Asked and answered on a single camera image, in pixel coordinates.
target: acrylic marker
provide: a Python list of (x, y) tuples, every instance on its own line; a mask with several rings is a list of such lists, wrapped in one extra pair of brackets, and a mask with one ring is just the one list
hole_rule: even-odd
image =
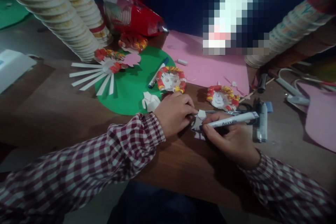
[(257, 112), (247, 112), (247, 113), (244, 113), (244, 114), (240, 114), (240, 115), (236, 115), (236, 116), (233, 116), (233, 117), (230, 117), (230, 118), (219, 120), (219, 121), (216, 121), (216, 122), (211, 122), (211, 123), (208, 123), (207, 125), (209, 125), (212, 128), (217, 128), (217, 127), (222, 127), (222, 126), (225, 126), (225, 125), (230, 125), (230, 124), (234, 124), (234, 123), (238, 123), (238, 122), (253, 120), (253, 119), (256, 119), (258, 117), (259, 116), (258, 116)]
[(156, 75), (158, 74), (158, 72), (160, 71), (161, 68), (165, 67), (168, 64), (169, 58), (167, 57), (164, 62), (161, 64), (161, 66), (159, 67), (159, 69), (156, 71), (154, 77), (152, 78), (152, 80), (150, 81), (150, 83), (148, 84), (148, 87), (150, 89), (153, 88), (155, 82), (156, 82)]
[(261, 106), (261, 113), (260, 113), (260, 140), (261, 142), (267, 141), (267, 105), (264, 103)]

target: green paper circle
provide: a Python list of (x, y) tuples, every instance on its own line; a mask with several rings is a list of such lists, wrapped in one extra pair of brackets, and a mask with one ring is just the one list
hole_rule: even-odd
[[(140, 56), (140, 65), (134, 65), (134, 67), (129, 67), (114, 75), (112, 95), (108, 95), (110, 86), (110, 81), (108, 81), (103, 95), (97, 96), (99, 101), (109, 110), (130, 116), (138, 112), (145, 114), (147, 111), (142, 107), (143, 92), (148, 91), (161, 99), (160, 93), (165, 91), (160, 91), (156, 83), (152, 89), (148, 88), (148, 84), (165, 58), (169, 58), (167, 66), (175, 67), (175, 63), (167, 53), (155, 47), (148, 46)], [(95, 84), (96, 92), (104, 79)]]

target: floor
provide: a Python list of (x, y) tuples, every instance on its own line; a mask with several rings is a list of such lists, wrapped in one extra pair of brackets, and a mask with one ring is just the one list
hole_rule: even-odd
[[(15, 149), (0, 164), (0, 173), (18, 170), (44, 153), (31, 149)], [(101, 193), (93, 198), (85, 207), (68, 213), (65, 216), (64, 224), (106, 224), (112, 208), (117, 204), (122, 195), (127, 182), (121, 184), (112, 184), (104, 188)], [(246, 224), (266, 224), (276, 223), (269, 219), (261, 218), (256, 215), (243, 213), (238, 210), (221, 208), (220, 211), (225, 216), (228, 224), (246, 223)]]

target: person's lap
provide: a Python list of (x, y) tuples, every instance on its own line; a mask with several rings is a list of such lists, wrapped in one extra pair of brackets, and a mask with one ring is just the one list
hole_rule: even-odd
[(131, 180), (108, 224), (226, 223), (217, 205)]

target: stack of paper cups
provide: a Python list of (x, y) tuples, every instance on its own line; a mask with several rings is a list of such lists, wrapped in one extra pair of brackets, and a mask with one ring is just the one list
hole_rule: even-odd
[(69, 0), (17, 0), (42, 21), (83, 62), (93, 62), (94, 52), (100, 49)]
[(70, 3), (101, 46), (104, 47), (112, 43), (112, 34), (106, 27), (102, 14), (94, 0), (70, 0)]
[(269, 33), (269, 55), (246, 55), (246, 63), (260, 67), (292, 47), (332, 19), (335, 4), (336, 0), (304, 0)]

